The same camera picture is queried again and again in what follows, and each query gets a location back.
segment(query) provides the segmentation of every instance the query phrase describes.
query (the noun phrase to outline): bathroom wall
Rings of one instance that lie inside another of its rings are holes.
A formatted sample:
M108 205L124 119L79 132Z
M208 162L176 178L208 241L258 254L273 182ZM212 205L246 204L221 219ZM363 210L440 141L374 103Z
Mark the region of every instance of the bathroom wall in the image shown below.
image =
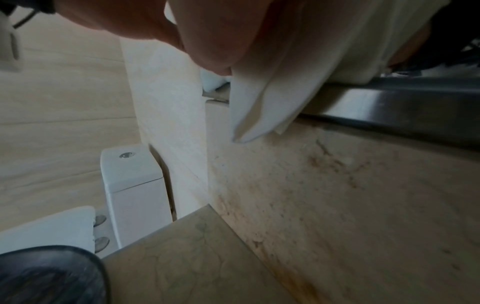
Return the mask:
M140 141L117 37L47 15L19 33L24 71L0 72L0 230L103 205L100 152Z
M141 139L169 176L178 218L209 203L205 101L191 59L156 41L121 40Z

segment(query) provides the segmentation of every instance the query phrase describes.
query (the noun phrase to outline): black cable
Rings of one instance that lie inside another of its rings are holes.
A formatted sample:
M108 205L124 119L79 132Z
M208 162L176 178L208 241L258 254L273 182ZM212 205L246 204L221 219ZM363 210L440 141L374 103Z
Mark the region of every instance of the black cable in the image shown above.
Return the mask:
M18 29L19 27L21 27L22 25L24 25L25 23L27 23L28 21L30 21L33 17L35 17L35 15L38 14L38 11L34 10L32 11L30 14L28 14L25 18L23 18L22 20L20 20L19 22L15 23L13 28L14 29Z

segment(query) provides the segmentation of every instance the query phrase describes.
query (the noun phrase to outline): white cloth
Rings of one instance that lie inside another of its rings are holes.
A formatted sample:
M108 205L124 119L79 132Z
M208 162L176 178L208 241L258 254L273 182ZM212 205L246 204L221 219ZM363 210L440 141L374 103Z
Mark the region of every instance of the white cloth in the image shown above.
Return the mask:
M365 84L448 0L310 0L232 68L232 139L281 133L329 82Z

